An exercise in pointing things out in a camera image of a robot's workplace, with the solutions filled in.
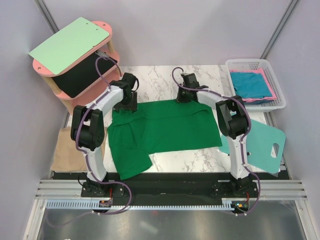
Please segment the green t shirt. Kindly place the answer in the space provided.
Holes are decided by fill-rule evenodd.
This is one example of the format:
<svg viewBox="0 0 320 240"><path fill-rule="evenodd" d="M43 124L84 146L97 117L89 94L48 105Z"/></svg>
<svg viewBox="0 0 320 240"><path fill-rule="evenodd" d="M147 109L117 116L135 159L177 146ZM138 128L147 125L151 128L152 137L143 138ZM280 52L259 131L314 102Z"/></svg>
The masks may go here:
<svg viewBox="0 0 320 240"><path fill-rule="evenodd" d="M144 102L135 112L113 111L107 135L121 180L148 170L151 154L222 146L212 108L194 101Z"/></svg>

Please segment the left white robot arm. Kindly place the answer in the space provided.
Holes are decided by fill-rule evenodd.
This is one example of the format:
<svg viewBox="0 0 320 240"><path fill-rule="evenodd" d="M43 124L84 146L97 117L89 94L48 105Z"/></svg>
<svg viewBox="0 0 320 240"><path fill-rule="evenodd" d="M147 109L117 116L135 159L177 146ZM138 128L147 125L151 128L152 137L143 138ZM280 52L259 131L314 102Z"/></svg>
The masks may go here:
<svg viewBox="0 0 320 240"><path fill-rule="evenodd" d="M92 191L99 197L106 196L110 185L104 181L107 170L103 163L102 145L105 139L104 117L114 110L137 111L139 87L138 78L124 73L122 79L112 81L107 89L87 105L77 105L73 109L70 137L76 149L84 155L87 177L95 181Z"/></svg>

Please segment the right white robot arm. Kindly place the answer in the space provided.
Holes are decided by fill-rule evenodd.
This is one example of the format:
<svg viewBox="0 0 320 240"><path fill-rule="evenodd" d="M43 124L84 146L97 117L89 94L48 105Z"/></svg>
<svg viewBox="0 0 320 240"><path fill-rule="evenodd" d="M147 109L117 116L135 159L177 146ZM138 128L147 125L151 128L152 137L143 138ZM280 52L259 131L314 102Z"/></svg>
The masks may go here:
<svg viewBox="0 0 320 240"><path fill-rule="evenodd" d="M177 101L195 101L216 110L218 127L226 137L229 147L230 174L235 178L229 184L229 191L235 197L247 191L246 183L241 180L249 176L246 139L252 124L240 96L224 96L206 86L189 88L178 84Z"/></svg>

